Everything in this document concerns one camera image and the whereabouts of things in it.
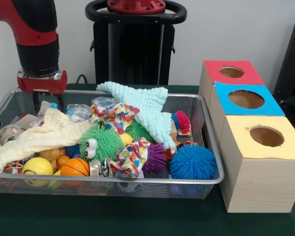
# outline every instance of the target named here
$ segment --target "red box lid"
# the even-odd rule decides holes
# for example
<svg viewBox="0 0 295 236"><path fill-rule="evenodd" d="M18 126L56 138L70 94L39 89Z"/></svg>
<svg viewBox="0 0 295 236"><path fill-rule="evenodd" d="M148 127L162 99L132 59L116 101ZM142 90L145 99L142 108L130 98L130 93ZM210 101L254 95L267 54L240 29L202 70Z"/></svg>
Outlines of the red box lid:
<svg viewBox="0 0 295 236"><path fill-rule="evenodd" d="M218 81L231 85L264 85L248 60L205 60L204 64L213 84Z"/></svg>

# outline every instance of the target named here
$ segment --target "heart pattern cloth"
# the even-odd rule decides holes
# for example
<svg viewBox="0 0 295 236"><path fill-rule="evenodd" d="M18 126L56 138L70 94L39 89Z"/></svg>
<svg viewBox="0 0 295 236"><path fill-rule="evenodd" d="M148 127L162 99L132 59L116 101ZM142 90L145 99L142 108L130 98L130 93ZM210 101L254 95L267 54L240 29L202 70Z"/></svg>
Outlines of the heart pattern cloth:
<svg viewBox="0 0 295 236"><path fill-rule="evenodd" d="M91 122L104 122L108 129L114 130L117 134L123 134L131 124L139 109L125 103L118 103L112 109L107 110L100 106L91 106Z"/></svg>
<svg viewBox="0 0 295 236"><path fill-rule="evenodd" d="M110 161L111 169L116 172L117 177L139 177L140 171L148 159L150 144L145 138L140 138L126 147L119 148L116 161Z"/></svg>

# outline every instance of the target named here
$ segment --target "blue box lid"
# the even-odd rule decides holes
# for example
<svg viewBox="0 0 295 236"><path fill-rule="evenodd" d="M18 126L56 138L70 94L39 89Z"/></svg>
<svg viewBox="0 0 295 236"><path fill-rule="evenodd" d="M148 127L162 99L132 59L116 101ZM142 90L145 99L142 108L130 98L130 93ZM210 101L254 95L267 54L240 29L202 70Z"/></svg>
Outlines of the blue box lid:
<svg viewBox="0 0 295 236"><path fill-rule="evenodd" d="M226 115L285 116L264 85L215 83L217 97Z"/></svg>

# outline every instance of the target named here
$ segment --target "wire mesh basket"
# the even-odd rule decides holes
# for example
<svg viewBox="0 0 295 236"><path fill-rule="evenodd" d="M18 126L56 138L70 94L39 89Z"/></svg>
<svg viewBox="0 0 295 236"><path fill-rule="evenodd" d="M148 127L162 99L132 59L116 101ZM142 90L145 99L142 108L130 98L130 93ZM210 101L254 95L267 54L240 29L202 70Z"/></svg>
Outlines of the wire mesh basket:
<svg viewBox="0 0 295 236"><path fill-rule="evenodd" d="M64 95L65 106L69 104L91 105L98 96L111 97L98 91L67 90ZM40 100L57 102L52 96L40 96ZM214 139L206 103L197 95L169 94L163 112L184 111L191 120L192 137L178 137L178 141L192 140L213 151L216 160L215 175L210 180L169 179L170 161L166 170L145 178L110 177L69 177L0 174L0 193L52 194L52 195L92 195L126 196L145 198L195 198L204 199L213 186L224 178L223 167ZM24 114L35 115L32 94L19 89L8 93L0 103L0 128L8 125L15 117Z"/></svg>

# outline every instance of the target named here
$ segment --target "stacked wooden boxes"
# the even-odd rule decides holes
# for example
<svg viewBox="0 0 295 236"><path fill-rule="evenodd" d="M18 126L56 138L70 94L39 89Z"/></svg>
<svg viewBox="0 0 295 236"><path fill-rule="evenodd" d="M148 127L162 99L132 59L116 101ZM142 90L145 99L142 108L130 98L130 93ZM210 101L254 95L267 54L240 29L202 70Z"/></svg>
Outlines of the stacked wooden boxes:
<svg viewBox="0 0 295 236"><path fill-rule="evenodd" d="M227 211L290 212L295 129L251 63L205 61L199 94L206 99L223 158L220 187Z"/></svg>

